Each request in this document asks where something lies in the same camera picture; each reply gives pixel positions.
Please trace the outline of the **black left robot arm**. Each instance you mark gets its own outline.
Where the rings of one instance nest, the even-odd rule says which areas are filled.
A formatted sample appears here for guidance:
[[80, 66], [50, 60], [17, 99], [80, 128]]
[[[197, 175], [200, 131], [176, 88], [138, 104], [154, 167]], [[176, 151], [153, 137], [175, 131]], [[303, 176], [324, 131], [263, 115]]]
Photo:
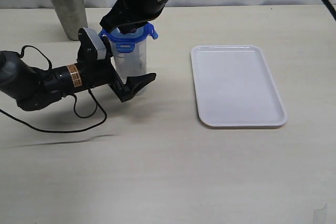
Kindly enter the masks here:
[[63, 97], [108, 85], [121, 102], [129, 101], [155, 80], [155, 73], [127, 77], [123, 82], [111, 63], [112, 50], [107, 39], [91, 28], [78, 31], [80, 47], [71, 65], [43, 70], [23, 62], [21, 52], [1, 51], [1, 91], [15, 99], [24, 111], [38, 111]]

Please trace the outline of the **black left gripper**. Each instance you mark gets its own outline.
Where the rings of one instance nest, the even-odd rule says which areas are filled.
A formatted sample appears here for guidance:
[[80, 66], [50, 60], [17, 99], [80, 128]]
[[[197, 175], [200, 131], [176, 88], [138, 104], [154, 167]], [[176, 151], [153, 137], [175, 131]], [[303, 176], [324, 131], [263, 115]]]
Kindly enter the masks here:
[[80, 46], [77, 53], [77, 63], [80, 67], [85, 86], [95, 88], [109, 85], [121, 102], [133, 99], [142, 89], [156, 79], [156, 73], [147, 73], [142, 76], [127, 77], [124, 84], [111, 63], [113, 57], [110, 40], [102, 36], [103, 50], [101, 60], [88, 61], [85, 58], [83, 42], [83, 28], [78, 31]]

